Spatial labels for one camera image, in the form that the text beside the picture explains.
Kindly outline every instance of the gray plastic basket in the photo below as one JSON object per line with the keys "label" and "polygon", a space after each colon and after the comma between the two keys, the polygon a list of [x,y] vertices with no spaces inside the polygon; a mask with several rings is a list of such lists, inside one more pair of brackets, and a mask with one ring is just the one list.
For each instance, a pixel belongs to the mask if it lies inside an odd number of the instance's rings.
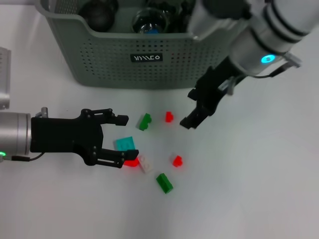
{"label": "gray plastic basket", "polygon": [[[131,33],[131,22],[145,0],[119,0],[116,21],[107,33],[91,30],[76,15],[87,0],[35,0],[46,17],[74,78],[83,85],[110,88],[194,87],[209,66],[219,64],[243,25],[219,30],[201,43],[185,33]],[[162,62],[131,61],[131,54],[162,53]]]}

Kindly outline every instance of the blue indicator light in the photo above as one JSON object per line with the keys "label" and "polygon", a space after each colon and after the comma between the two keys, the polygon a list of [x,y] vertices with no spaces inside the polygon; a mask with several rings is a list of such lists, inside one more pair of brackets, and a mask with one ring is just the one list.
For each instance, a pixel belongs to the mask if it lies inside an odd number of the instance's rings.
{"label": "blue indicator light", "polygon": [[275,55],[267,55],[261,58],[261,63],[263,64],[268,64],[270,62],[273,62],[275,60],[276,56]]}

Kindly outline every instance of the robotic arm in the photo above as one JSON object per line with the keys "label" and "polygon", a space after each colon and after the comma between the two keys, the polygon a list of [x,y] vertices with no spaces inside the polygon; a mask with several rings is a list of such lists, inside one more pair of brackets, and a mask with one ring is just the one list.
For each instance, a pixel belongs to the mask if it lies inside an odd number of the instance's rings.
{"label": "robotic arm", "polygon": [[[76,119],[48,118],[47,108],[36,117],[21,113],[0,113],[0,158],[29,162],[45,152],[70,152],[80,155],[85,164],[121,168],[126,160],[134,160],[138,150],[112,151],[102,148],[102,124],[125,126],[128,116],[115,116],[112,109],[84,109]],[[41,153],[29,158],[29,152]]]}
{"label": "robotic arm", "polygon": [[[247,19],[248,26],[232,42],[226,59],[215,69],[208,68],[188,94],[196,101],[196,108],[180,122],[187,129],[197,128],[212,116],[224,95],[232,95],[234,87],[247,76],[274,77],[290,67],[300,67],[301,61],[290,49],[319,22],[319,1],[272,0],[252,13],[245,0],[198,0],[188,32],[200,41],[216,29],[231,28],[239,19]],[[257,76],[282,59],[285,63],[280,68]]]}

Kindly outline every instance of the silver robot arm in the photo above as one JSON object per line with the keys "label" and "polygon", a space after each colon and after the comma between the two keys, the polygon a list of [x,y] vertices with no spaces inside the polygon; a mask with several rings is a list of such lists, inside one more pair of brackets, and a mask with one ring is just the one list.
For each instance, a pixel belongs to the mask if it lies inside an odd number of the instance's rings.
{"label": "silver robot arm", "polygon": [[[215,69],[210,67],[188,94],[197,105],[180,122],[185,128],[197,128],[212,116],[223,96],[232,95],[234,87],[247,76],[274,77],[290,67],[300,67],[301,60],[290,50],[319,23],[319,1],[272,0],[252,12],[245,0],[198,0],[188,32],[201,41],[217,29],[230,29],[239,19],[247,19],[248,26],[232,42],[228,57]],[[286,62],[280,68],[258,76],[282,59]]]}

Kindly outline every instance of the black ball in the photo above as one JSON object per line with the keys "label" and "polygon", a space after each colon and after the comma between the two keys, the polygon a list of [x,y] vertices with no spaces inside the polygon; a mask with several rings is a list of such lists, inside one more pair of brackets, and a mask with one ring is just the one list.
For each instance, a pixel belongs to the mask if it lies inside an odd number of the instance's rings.
{"label": "black ball", "polygon": [[78,14],[85,19],[92,30],[97,32],[108,31],[115,21],[112,9],[100,0],[86,3]]}

